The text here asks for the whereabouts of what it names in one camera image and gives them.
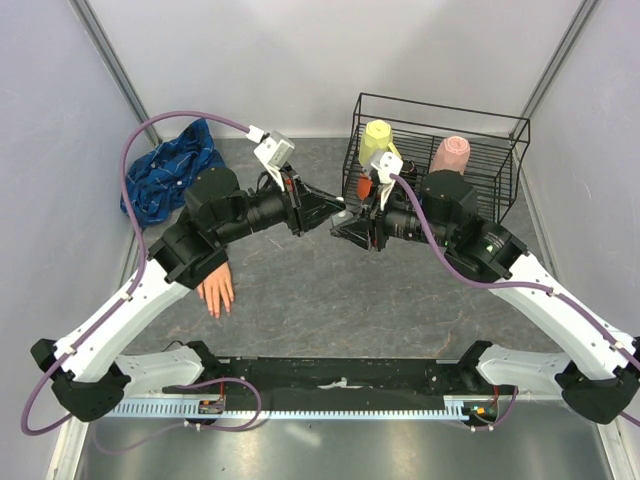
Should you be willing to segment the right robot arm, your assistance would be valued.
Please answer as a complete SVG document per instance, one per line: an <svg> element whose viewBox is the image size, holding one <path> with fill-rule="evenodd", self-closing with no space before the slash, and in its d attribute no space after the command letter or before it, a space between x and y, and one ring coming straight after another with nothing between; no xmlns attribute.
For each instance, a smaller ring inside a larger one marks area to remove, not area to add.
<svg viewBox="0 0 640 480"><path fill-rule="evenodd" d="M382 250L390 238L427 243L456 279L510 304L561 349L542 354L477 341L458 362L465 391L492 385L560 396L598 424L623 414L639 390L638 338L596 315L519 238L481 217L477 192L460 173L430 173L419 191L391 174L380 188L380 197L335 214L332 235L366 250Z"/></svg>

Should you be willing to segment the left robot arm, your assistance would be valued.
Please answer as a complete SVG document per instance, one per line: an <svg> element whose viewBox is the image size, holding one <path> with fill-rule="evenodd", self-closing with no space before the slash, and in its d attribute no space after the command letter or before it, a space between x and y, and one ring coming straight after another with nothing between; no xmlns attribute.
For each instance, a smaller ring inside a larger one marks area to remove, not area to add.
<svg viewBox="0 0 640 480"><path fill-rule="evenodd" d="M51 390L73 417L92 422L123 399L189 385L208 393L219 382L218 360L201 341L154 354L124 349L165 309L196 289L228 259L230 243L278 224L301 236L343 211L344 201L305 183L284 166L257 192L239 186L228 168L201 172L185 207L148 250L144 270L74 332L41 339L31 355L51 372Z"/></svg>

